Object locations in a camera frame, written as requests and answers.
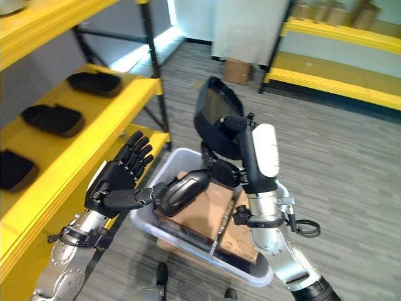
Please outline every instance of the cardboard box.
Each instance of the cardboard box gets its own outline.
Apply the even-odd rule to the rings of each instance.
[[[178,178],[186,174],[186,172],[179,172]],[[187,234],[192,239],[212,245],[232,196],[231,190],[210,183],[195,201],[177,215],[170,218],[164,216],[159,210],[155,210],[155,214],[161,223]]]
[[[328,3],[326,1],[318,1],[314,11],[313,20],[317,23],[323,22],[327,16]]]
[[[226,59],[223,80],[244,85],[248,79],[251,64],[233,58]]]
[[[345,6],[340,2],[333,2],[330,12],[328,13],[326,23],[332,26],[342,25],[346,15]]]
[[[376,20],[376,16],[379,12],[380,8],[377,6],[370,3],[366,4],[355,18],[352,27],[362,30],[369,29],[372,23]]]
[[[351,12],[351,23],[355,21],[361,10],[366,4],[369,4],[370,0],[358,0],[356,5],[354,6],[352,12]]]
[[[240,193],[235,207],[240,205],[246,205],[249,207],[244,191]],[[231,215],[231,218],[226,226],[226,230],[220,239],[219,250],[222,250],[228,254],[236,255],[255,265],[256,258],[258,257],[258,251],[255,250],[251,240],[249,239],[249,232],[250,229],[245,225],[236,226]]]
[[[300,1],[295,6],[294,17],[298,20],[304,20],[308,18],[309,14],[309,5],[304,2]]]

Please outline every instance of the translucent plastic container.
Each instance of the translucent plastic container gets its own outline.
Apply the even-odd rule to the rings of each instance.
[[[192,171],[200,168],[203,168],[200,153],[186,148],[176,149],[171,153],[169,159],[153,178],[153,181],[149,186],[154,186],[160,182],[170,182],[180,171]],[[278,197],[287,196],[289,196],[287,189],[282,184],[279,184]],[[256,265],[250,265],[250,272],[247,273],[209,254],[199,247],[160,229],[160,223],[155,217],[151,206],[131,211],[130,217],[131,222],[144,232],[165,240],[179,249],[206,261],[212,266],[219,268],[220,270],[225,271],[250,285],[255,287],[264,287],[273,279],[274,272],[263,256],[258,257]]]

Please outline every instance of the gray carpet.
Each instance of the gray carpet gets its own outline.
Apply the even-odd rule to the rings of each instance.
[[[162,68],[174,147],[199,150],[192,126],[199,85],[211,75],[220,77],[223,67],[210,53],[210,46],[184,43]],[[258,70],[248,85],[230,87],[257,122],[276,127],[279,178],[297,200],[298,218],[322,227],[318,238],[293,240],[342,300],[401,300],[401,125],[295,96],[260,95],[261,76]],[[153,99],[149,107],[156,105]],[[143,113],[135,122],[156,128]],[[168,156],[163,151],[157,167]],[[130,300],[153,285],[159,261],[169,267],[167,300],[220,300],[227,287],[241,301],[293,300],[277,278],[255,288],[161,250],[129,218],[77,300]]]

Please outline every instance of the yellow shelf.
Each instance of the yellow shelf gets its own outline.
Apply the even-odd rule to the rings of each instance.
[[[401,110],[401,78],[332,61],[279,52],[264,82],[270,80]]]
[[[93,70],[112,73],[94,65],[79,71]],[[116,74],[123,90],[115,98],[77,92],[62,82],[35,103],[58,103],[80,111],[85,126],[72,138],[42,132],[21,117],[1,131],[2,149],[9,148],[39,167],[29,188],[20,193],[1,191],[1,280],[134,116],[153,95],[162,93],[160,79]]]
[[[0,70],[118,0],[30,0],[1,17]]]
[[[37,235],[33,240],[32,244],[25,249],[21,259],[17,262],[17,264],[15,264],[6,279],[1,284],[0,300],[29,300],[29,296],[35,288],[39,275],[48,264],[51,249],[53,247],[53,244],[48,244],[46,242],[46,237],[50,234],[59,232],[61,227],[67,224],[74,217],[74,214],[80,214],[83,212],[85,192],[92,176],[95,174],[96,170],[103,161],[109,161],[114,158],[121,146],[126,143],[128,137],[137,130],[141,130],[144,135],[149,137],[149,143],[153,147],[153,150],[150,152],[150,154],[152,154],[154,157],[158,156],[159,152],[163,148],[163,145],[169,141],[169,134],[150,130],[140,125],[130,124],[125,129],[126,135],[119,137],[106,151],[106,153],[102,155],[100,160],[96,162],[91,171],[74,189],[64,205],[62,205],[57,213],[50,219],[50,221],[48,221],[39,235]],[[146,174],[150,165],[151,164],[147,166],[144,174]],[[24,279],[23,286],[20,286],[21,279]]]
[[[288,22],[284,24],[283,34],[287,31],[313,34],[401,54],[401,26],[383,21],[375,21],[372,30],[367,31],[348,26],[330,26],[315,23],[309,19],[297,20],[290,17]]]

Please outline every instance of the black shoe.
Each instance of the black shoe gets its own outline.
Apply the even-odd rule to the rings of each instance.
[[[156,285],[167,286],[167,281],[169,280],[169,271],[167,265],[164,262],[160,262],[157,266],[157,280]]]
[[[237,292],[233,288],[228,288],[224,294],[224,298],[228,300],[238,300]]]

